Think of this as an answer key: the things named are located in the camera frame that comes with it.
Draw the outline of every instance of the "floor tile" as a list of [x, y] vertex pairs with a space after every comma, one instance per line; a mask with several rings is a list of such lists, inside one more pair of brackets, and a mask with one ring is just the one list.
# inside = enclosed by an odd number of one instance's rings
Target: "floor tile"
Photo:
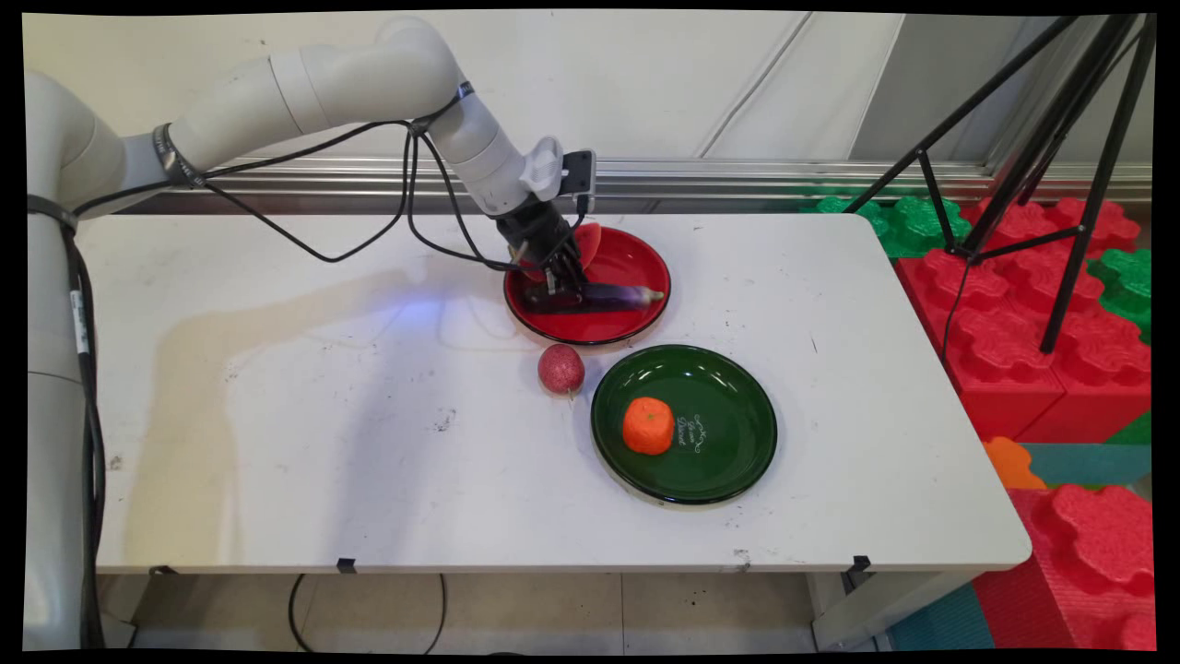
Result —
[[627, 655], [814, 652], [802, 574], [624, 574]]
[[618, 574], [448, 574], [439, 655], [622, 655]]
[[441, 613], [438, 574], [330, 574], [316, 579], [300, 633], [317, 652], [421, 653]]
[[[153, 577], [136, 612], [135, 647], [294, 650], [287, 626], [294, 581], [294, 574]], [[313, 586], [300, 589], [296, 617], [306, 614]]]

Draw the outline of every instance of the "black cable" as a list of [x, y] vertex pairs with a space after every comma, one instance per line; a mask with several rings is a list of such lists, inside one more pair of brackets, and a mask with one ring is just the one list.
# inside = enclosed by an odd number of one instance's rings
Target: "black cable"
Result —
[[[402, 167], [402, 170], [405, 170], [405, 167], [406, 167], [406, 149], [408, 149], [408, 147], [409, 147], [409, 133], [406, 133], [406, 145], [405, 145], [405, 147], [402, 150], [402, 156], [401, 156], [401, 167]], [[218, 196], [225, 198], [227, 200], [234, 203], [235, 205], [242, 208], [243, 210], [250, 212], [251, 215], [254, 215], [255, 218], [257, 218], [262, 223], [266, 223], [267, 225], [269, 225], [270, 228], [273, 228], [275, 231], [277, 231], [280, 235], [282, 235], [283, 237], [287, 237], [288, 239], [290, 239], [291, 242], [294, 242], [296, 246], [303, 249], [304, 251], [312, 254], [313, 256], [320, 258], [323, 262], [340, 262], [340, 261], [342, 261], [342, 259], [345, 259], [347, 257], [350, 257], [350, 256], [355, 255], [358, 251], [360, 251], [365, 246], [368, 246], [373, 242], [376, 242], [382, 235], [386, 234], [386, 231], [388, 231], [391, 228], [393, 228], [393, 225], [395, 223], [398, 223], [398, 219], [401, 218], [401, 212], [406, 208], [406, 198], [407, 198], [407, 195], [406, 195], [407, 193], [406, 179], [405, 179], [405, 177], [402, 177], [402, 180], [401, 180], [401, 200], [398, 203], [398, 212], [393, 216], [392, 219], [389, 219], [389, 223], [387, 223], [385, 225], [385, 228], [382, 228], [381, 230], [378, 230], [375, 235], [373, 235], [368, 239], [361, 242], [360, 244], [353, 246], [352, 249], [349, 249], [349, 250], [347, 250], [347, 251], [345, 251], [345, 252], [342, 252], [342, 254], [340, 254], [337, 256], [326, 256], [326, 255], [321, 254], [320, 251], [317, 251], [317, 250], [313, 249], [312, 246], [309, 246], [306, 242], [303, 242], [299, 237], [296, 237], [296, 236], [291, 235], [290, 232], [288, 232], [286, 228], [283, 228], [283, 226], [278, 225], [277, 223], [270, 221], [270, 218], [268, 218], [267, 215], [264, 215], [264, 213], [260, 212], [258, 210], [251, 208], [249, 204], [245, 203], [245, 200], [240, 199], [237, 196], [234, 196], [229, 191], [225, 191], [224, 189], [222, 189], [222, 188], [219, 188], [216, 184], [212, 184], [210, 182], [205, 182], [205, 188], [209, 189], [210, 191], [212, 191], [214, 193], [217, 193]], [[412, 192], [409, 193], [408, 198], [411, 198], [411, 200], [413, 199], [413, 193]]]
[[164, 189], [171, 186], [170, 182], [152, 182], [150, 184], [140, 184], [139, 186], [132, 186], [130, 189], [123, 189], [122, 191], [116, 191], [113, 193], [107, 193], [105, 196], [99, 196], [97, 198], [86, 200], [85, 203], [74, 208], [74, 216], [80, 217], [87, 211], [97, 208], [98, 205], [110, 203], [111, 200], [118, 200], [119, 198], [125, 198], [127, 196], [135, 196], [136, 193], [143, 193], [144, 191], [155, 191], [156, 189]]
[[434, 651], [434, 646], [439, 643], [439, 637], [442, 636], [442, 625], [446, 624], [446, 577], [442, 574], [439, 574], [439, 585], [442, 587], [442, 613], [439, 616], [439, 629], [434, 631], [434, 639], [422, 655], [430, 655]]
[[106, 508], [106, 446], [103, 439], [103, 423], [98, 416], [98, 335], [94, 324], [94, 289], [90, 281], [90, 270], [86, 269], [86, 261], [81, 252], [74, 246], [78, 258], [78, 281], [81, 285], [83, 310], [86, 315], [86, 337], [90, 353], [83, 354], [85, 362], [90, 367], [91, 394], [93, 402], [88, 407], [91, 412], [86, 419], [90, 427], [91, 446], [94, 464], [94, 552], [98, 553], [98, 545], [103, 539], [103, 515]]
[[943, 353], [939, 354], [939, 359], [944, 366], [946, 364], [946, 343], [951, 338], [951, 318], [955, 317], [955, 309], [958, 308], [959, 297], [963, 296], [963, 289], [966, 288], [966, 274], [971, 269], [971, 261], [974, 258], [974, 255], [966, 256], [966, 264], [963, 265], [963, 281], [959, 282], [959, 290], [955, 294], [955, 303], [951, 304], [951, 310], [946, 313], [946, 329], [943, 330]]
[[[307, 652], [316, 652], [303, 640], [303, 636], [300, 633], [299, 627], [295, 626], [295, 594], [299, 593], [299, 587], [303, 583], [303, 577], [307, 574], [300, 574], [295, 579], [295, 584], [291, 586], [291, 594], [287, 598], [287, 626], [291, 630], [291, 636], [295, 637], [295, 643], [299, 644]], [[442, 636], [442, 625], [446, 624], [446, 577], [439, 574], [439, 585], [442, 589], [442, 613], [439, 617], [439, 629], [434, 631], [434, 639], [431, 645], [426, 649], [422, 655], [430, 655], [434, 651], [434, 646], [439, 643], [439, 637]]]
[[242, 172], [243, 170], [253, 170], [253, 169], [256, 169], [256, 167], [281, 164], [283, 162], [289, 162], [291, 159], [297, 159], [300, 157], [306, 157], [306, 156], [312, 155], [314, 152], [319, 152], [320, 150], [323, 150], [326, 147], [330, 147], [330, 146], [336, 145], [339, 143], [343, 143], [345, 140], [348, 140], [349, 138], [352, 138], [354, 136], [359, 136], [361, 133], [365, 133], [366, 131], [368, 131], [371, 129], [376, 129], [379, 126], [385, 126], [387, 124], [398, 124], [398, 125], [405, 126], [406, 129], [409, 129], [409, 123], [406, 121], [406, 120], [400, 120], [400, 119], [385, 120], [385, 121], [371, 121], [371, 123], [368, 123], [366, 125], [358, 126], [356, 129], [354, 129], [352, 131], [346, 131], [346, 132], [341, 133], [340, 136], [337, 136], [335, 138], [332, 138], [329, 140], [324, 140], [323, 143], [319, 143], [316, 145], [312, 145], [310, 147], [304, 147], [302, 150], [297, 150], [295, 152], [290, 152], [290, 153], [283, 155], [281, 157], [274, 157], [274, 158], [269, 158], [269, 159], [261, 159], [261, 160], [257, 160], [257, 162], [250, 162], [250, 163], [241, 164], [241, 165], [236, 165], [236, 166], [227, 166], [227, 167], [219, 167], [217, 170], [211, 170], [211, 171], [204, 173], [204, 178], [205, 179], [210, 179], [210, 178], [214, 178], [214, 177], [221, 177], [223, 175], [230, 175], [230, 173], [234, 173], [234, 172]]
[[431, 242], [425, 236], [422, 236], [422, 234], [418, 231], [418, 226], [414, 225], [414, 186], [415, 186], [417, 180], [418, 180], [418, 140], [414, 140], [414, 146], [413, 146], [413, 151], [414, 151], [413, 163], [409, 166], [409, 209], [406, 211], [406, 218], [407, 218], [407, 222], [409, 223], [409, 231], [414, 234], [414, 237], [418, 237], [419, 242], [426, 244], [427, 246], [434, 249], [435, 251], [441, 251], [441, 252], [444, 252], [444, 254], [446, 254], [448, 256], [454, 256], [457, 258], [463, 258], [463, 259], [467, 259], [467, 261], [472, 261], [472, 262], [479, 262], [479, 263], [483, 263], [485, 267], [490, 267], [490, 268], [496, 269], [498, 271], [507, 271], [507, 270], [514, 270], [514, 271], [539, 271], [539, 270], [544, 269], [540, 265], [544, 265], [544, 264], [549, 263], [549, 261], [552, 259], [552, 257], [557, 255], [557, 251], [559, 251], [562, 249], [562, 246], [565, 244], [565, 242], [568, 242], [571, 237], [573, 237], [573, 231], [577, 230], [577, 228], [579, 225], [582, 225], [583, 221], [585, 221], [586, 212], [582, 211], [581, 206], [579, 206], [577, 221], [573, 222], [573, 224], [570, 226], [570, 229], [565, 231], [565, 235], [562, 237], [562, 239], [559, 242], [557, 242], [556, 244], [553, 244], [553, 248], [550, 249], [549, 254], [546, 254], [544, 258], [542, 258], [539, 265], [524, 267], [524, 265], [511, 263], [511, 262], [493, 261], [493, 259], [485, 258], [485, 257], [483, 257], [481, 254], [479, 254], [478, 249], [474, 249], [474, 245], [473, 245], [474, 242], [471, 242], [471, 236], [467, 235], [467, 228], [464, 224], [463, 215], [459, 212], [459, 202], [455, 199], [454, 189], [451, 185], [451, 178], [447, 177], [447, 175], [446, 175], [446, 167], [442, 165], [442, 158], [434, 150], [434, 146], [431, 144], [430, 139], [426, 139], [426, 145], [430, 147], [431, 152], [433, 152], [434, 159], [435, 159], [435, 163], [439, 166], [439, 170], [442, 171], [442, 183], [446, 186], [447, 195], [451, 198], [451, 208], [454, 211], [455, 219], [459, 222], [459, 228], [463, 230], [464, 235], [467, 237], [468, 243], [472, 244], [472, 249], [473, 249], [473, 251], [477, 255], [461, 254], [461, 252], [455, 251], [453, 249], [447, 249], [446, 246], [441, 246], [439, 244], [435, 244], [434, 242]]
[[302, 635], [299, 633], [299, 627], [295, 626], [295, 593], [299, 592], [299, 586], [300, 584], [303, 583], [303, 577], [306, 576], [307, 574], [300, 574], [295, 579], [295, 585], [291, 586], [291, 594], [289, 598], [287, 598], [287, 626], [290, 627], [291, 636], [295, 637], [295, 643], [297, 643], [300, 647], [302, 647], [307, 652], [315, 652], [314, 650], [312, 650], [312, 646], [307, 645], [307, 642], [303, 640]]
[[81, 645], [87, 649], [106, 647], [103, 637], [103, 622], [98, 606], [98, 543], [101, 533], [103, 506], [106, 502], [106, 468], [103, 446], [103, 429], [98, 419], [98, 388], [94, 361], [94, 349], [90, 346], [90, 329], [93, 320], [92, 292], [90, 287], [90, 272], [86, 270], [85, 261], [74, 243], [74, 230], [65, 222], [58, 219], [61, 225], [61, 239], [66, 251], [67, 282], [71, 290], [78, 291], [81, 298], [83, 310], [81, 323], [83, 334], [86, 336], [86, 347], [78, 349], [78, 373], [81, 380], [83, 399], [85, 401], [85, 420], [83, 426], [83, 506], [81, 537], [83, 546], [86, 551], [83, 564], [81, 581]]

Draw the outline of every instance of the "orange foam piece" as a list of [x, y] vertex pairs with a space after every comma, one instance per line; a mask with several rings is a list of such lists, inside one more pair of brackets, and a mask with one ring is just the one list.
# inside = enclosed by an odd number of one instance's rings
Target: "orange foam piece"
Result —
[[1032, 455], [1023, 446], [997, 436], [991, 441], [984, 441], [984, 452], [996, 468], [999, 481], [1005, 489], [1047, 489], [1043, 480], [1032, 474]]

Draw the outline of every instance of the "white wall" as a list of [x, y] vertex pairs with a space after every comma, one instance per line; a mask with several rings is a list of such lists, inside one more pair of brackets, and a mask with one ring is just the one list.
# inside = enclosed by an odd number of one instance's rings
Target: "white wall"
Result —
[[[401, 12], [195, 17], [24, 14], [27, 68], [73, 90], [123, 134], [170, 121], [243, 60], [366, 44]], [[697, 153], [804, 12], [406, 12], [433, 24], [513, 143], [546, 133], [605, 158]], [[817, 13], [710, 157], [845, 158], [900, 14]], [[401, 130], [336, 146], [400, 153]], [[281, 153], [300, 139], [260, 153]]]

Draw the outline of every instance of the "tripod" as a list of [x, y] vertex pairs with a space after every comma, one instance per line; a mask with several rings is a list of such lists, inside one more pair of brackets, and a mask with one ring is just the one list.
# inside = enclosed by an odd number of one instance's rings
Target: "tripod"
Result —
[[[885, 173], [877, 182], [874, 182], [872, 186], [866, 189], [865, 192], [853, 200], [844, 211], [850, 213], [856, 212], [861, 205], [867, 203], [874, 195], [877, 195], [878, 191], [897, 177], [898, 173], [917, 160], [922, 167], [923, 177], [926, 179], [926, 186], [930, 189], [930, 197], [935, 206], [935, 212], [938, 216], [938, 223], [942, 225], [943, 238], [946, 242], [945, 250], [965, 257], [966, 264], [964, 265], [963, 274], [964, 284], [966, 283], [965, 270], [970, 269], [971, 265], [979, 264], [986, 258], [1012, 251], [1020, 251], [1022, 249], [1029, 249], [1047, 242], [1055, 242], [1057, 239], [1073, 237], [1074, 244], [1066, 263], [1066, 270], [1061, 278], [1061, 285], [1057, 289], [1057, 296], [1054, 300], [1053, 311], [1049, 316], [1049, 322], [1045, 326], [1044, 336], [1041, 340], [1041, 353], [1051, 354], [1057, 344], [1057, 337], [1061, 334], [1061, 324], [1066, 317], [1066, 309], [1068, 308], [1069, 300], [1074, 294], [1074, 285], [1077, 283], [1077, 275], [1081, 271], [1082, 262], [1086, 258], [1086, 249], [1089, 245], [1090, 236], [1094, 234], [1094, 224], [1097, 221], [1099, 208], [1102, 204], [1102, 198], [1106, 196], [1107, 186], [1110, 183], [1110, 175], [1114, 171], [1115, 159], [1119, 156], [1119, 150], [1122, 147], [1123, 138], [1127, 136], [1130, 116], [1135, 110], [1135, 100], [1139, 98], [1139, 92], [1143, 86], [1143, 79], [1147, 77], [1147, 66], [1152, 59], [1152, 51], [1155, 48], [1155, 14], [1146, 14], [1142, 28], [1140, 28], [1139, 33], [1132, 38], [1121, 52], [1119, 51], [1119, 45], [1127, 38], [1127, 34], [1130, 32], [1130, 28], [1138, 17], [1139, 14], [1113, 14], [1106, 18], [1102, 27], [1099, 28], [1097, 34], [1095, 34], [1094, 39], [1090, 41], [1084, 53], [1082, 53], [1082, 57], [1079, 59], [1073, 71], [1069, 72], [1069, 75], [1062, 84], [1061, 90], [1057, 91], [1057, 94], [1053, 98], [1049, 107], [1037, 121], [1036, 127], [1028, 138], [1028, 142], [1012, 162], [1012, 167], [996, 185], [991, 202], [979, 216], [979, 221], [976, 222], [975, 228], [970, 234], [968, 234], [966, 238], [964, 238], [962, 243], [957, 243], [953, 234], [951, 232], [950, 219], [948, 218], [946, 210], [943, 206], [942, 196], [938, 193], [938, 183], [935, 180], [935, 172], [930, 166], [930, 157], [926, 155], [926, 150], [938, 142], [938, 139], [950, 131], [951, 127], [953, 127], [959, 120], [966, 117], [968, 113], [975, 110], [975, 107], [986, 99], [992, 92], [995, 92], [997, 87], [1003, 85], [1004, 81], [1007, 81], [1014, 73], [1016, 73], [1037, 53], [1040, 53], [1058, 34], [1064, 32], [1066, 28], [1077, 20], [1077, 17], [1062, 17], [1054, 21], [1053, 25], [1037, 35], [1037, 38], [1024, 47], [1024, 50], [1021, 51], [1015, 58], [1012, 58], [1011, 61], [996, 72], [996, 74], [983, 85], [983, 87], [971, 94], [966, 101], [959, 105], [959, 107], [956, 109], [946, 119], [939, 123], [933, 131], [926, 134], [925, 138], [918, 142], [913, 149], [907, 151], [905, 156], [893, 164], [892, 167], [885, 171]], [[1056, 157], [1057, 150], [1061, 147], [1062, 143], [1064, 143], [1069, 130], [1074, 126], [1074, 123], [1077, 121], [1077, 118], [1082, 114], [1082, 111], [1086, 110], [1086, 106], [1089, 104], [1090, 99], [1094, 98], [1094, 94], [1097, 93], [1099, 88], [1106, 81], [1117, 61], [1127, 53], [1130, 46], [1136, 42], [1138, 46], [1130, 64], [1130, 71], [1127, 74], [1126, 83], [1123, 84], [1122, 94], [1119, 98], [1119, 105], [1115, 109], [1114, 118], [1110, 123], [1110, 131], [1107, 134], [1106, 144], [1102, 147], [1102, 155], [1099, 157], [1097, 169], [1094, 173], [1094, 180], [1090, 184], [1090, 192], [1086, 198], [1086, 208], [1082, 212], [1081, 222], [1075, 226], [1042, 235], [1041, 237], [1015, 242], [1012, 244], [988, 251], [982, 250], [988, 243], [988, 239], [991, 237], [991, 234], [995, 231], [999, 219], [1004, 217], [1008, 205], [1010, 205], [1017, 197], [1018, 204], [1022, 205], [1029, 200], [1032, 192], [1040, 184], [1041, 178], [1048, 170], [1049, 164], [1053, 162], [1054, 157]]]

